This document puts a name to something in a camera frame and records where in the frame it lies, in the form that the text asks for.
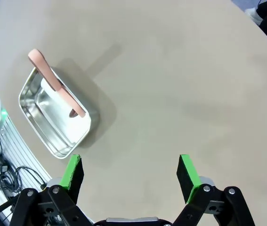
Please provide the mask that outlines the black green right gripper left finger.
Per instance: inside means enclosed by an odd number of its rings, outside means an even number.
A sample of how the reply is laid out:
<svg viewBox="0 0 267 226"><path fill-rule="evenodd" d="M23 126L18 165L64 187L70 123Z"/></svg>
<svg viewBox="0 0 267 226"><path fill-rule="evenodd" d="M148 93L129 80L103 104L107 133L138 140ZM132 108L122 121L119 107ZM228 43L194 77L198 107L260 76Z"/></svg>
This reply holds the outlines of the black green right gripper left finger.
<svg viewBox="0 0 267 226"><path fill-rule="evenodd" d="M26 188L18 196L11 226L44 226L50 217L59 216L66 226L92 226L76 205L84 171L81 157L71 156L60 183L43 191Z"/></svg>

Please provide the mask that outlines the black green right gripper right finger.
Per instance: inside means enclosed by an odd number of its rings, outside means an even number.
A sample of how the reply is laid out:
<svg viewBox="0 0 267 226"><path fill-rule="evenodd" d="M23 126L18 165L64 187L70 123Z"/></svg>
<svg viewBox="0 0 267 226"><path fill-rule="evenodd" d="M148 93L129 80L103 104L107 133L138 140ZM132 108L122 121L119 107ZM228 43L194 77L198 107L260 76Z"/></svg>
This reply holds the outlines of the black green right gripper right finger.
<svg viewBox="0 0 267 226"><path fill-rule="evenodd" d="M213 215L219 226L255 225L241 190L228 186L221 191L209 179L202 181L187 154L179 157L177 177L186 205L174 226L196 226L204 214Z"/></svg>

